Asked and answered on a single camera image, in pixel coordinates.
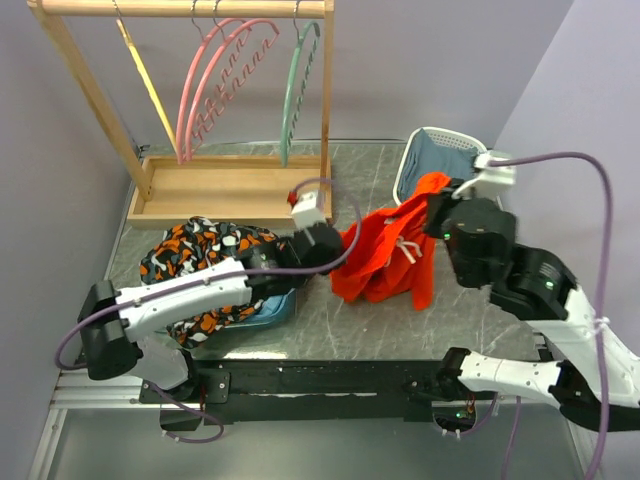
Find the orange shorts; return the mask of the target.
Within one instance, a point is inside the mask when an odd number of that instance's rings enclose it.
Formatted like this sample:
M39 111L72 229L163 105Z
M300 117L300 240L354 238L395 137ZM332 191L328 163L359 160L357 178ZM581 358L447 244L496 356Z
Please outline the orange shorts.
M415 310L428 308L434 295L436 240L424 232L426 199L450 181L440 172L426 174L409 199L375 210L343 231L343 244L354 244L355 249L330 273L332 292L348 303L358 299L380 303L409 292Z

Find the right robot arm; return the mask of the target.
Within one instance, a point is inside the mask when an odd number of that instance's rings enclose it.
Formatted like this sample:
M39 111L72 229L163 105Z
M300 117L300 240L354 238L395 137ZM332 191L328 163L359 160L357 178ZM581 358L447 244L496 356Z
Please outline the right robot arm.
M424 231L443 240L457 283L487 287L490 304L529 325L559 359L505 360L452 347L427 381L428 394L443 401L471 392L521 396L591 431L607 405L608 431L638 430L638 357L596 318L566 265L517 243L516 229L516 217L489 199L456 199L450 187L427 197Z

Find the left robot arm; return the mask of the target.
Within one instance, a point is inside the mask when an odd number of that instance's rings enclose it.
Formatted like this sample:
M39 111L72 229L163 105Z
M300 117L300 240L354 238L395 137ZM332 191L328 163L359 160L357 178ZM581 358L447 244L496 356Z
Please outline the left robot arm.
M185 354L155 338L157 330L212 309L283 295L340 266L346 256L340 233L317 223L183 277L121 290L96 284L78 324L88 376L102 381L130 374L188 401L198 392L199 377Z

